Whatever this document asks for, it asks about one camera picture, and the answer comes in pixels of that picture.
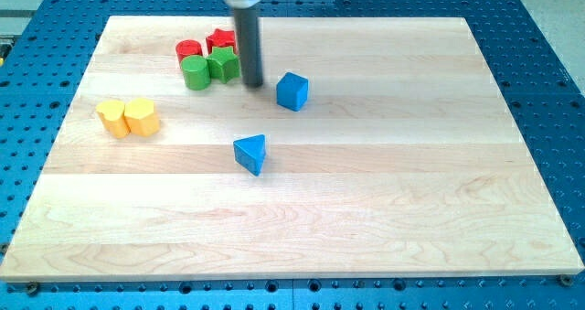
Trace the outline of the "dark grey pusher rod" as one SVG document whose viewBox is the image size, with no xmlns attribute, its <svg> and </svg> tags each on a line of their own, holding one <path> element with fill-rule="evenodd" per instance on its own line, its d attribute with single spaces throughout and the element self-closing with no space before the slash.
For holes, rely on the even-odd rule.
<svg viewBox="0 0 585 310">
<path fill-rule="evenodd" d="M 258 88 L 263 84 L 259 9 L 256 5 L 234 8 L 233 18 L 242 81 L 249 88 Z"/>
</svg>

